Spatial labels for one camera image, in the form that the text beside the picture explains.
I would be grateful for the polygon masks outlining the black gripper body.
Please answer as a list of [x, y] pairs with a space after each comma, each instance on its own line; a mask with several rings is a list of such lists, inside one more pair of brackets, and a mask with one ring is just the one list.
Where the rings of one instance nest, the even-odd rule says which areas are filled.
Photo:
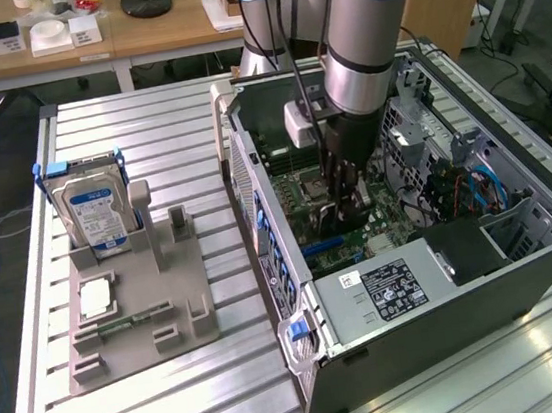
[[354, 173], [366, 172], [380, 134], [381, 110], [368, 115], [336, 114], [327, 119], [324, 129], [326, 153], [324, 175], [335, 177], [337, 168], [354, 168]]

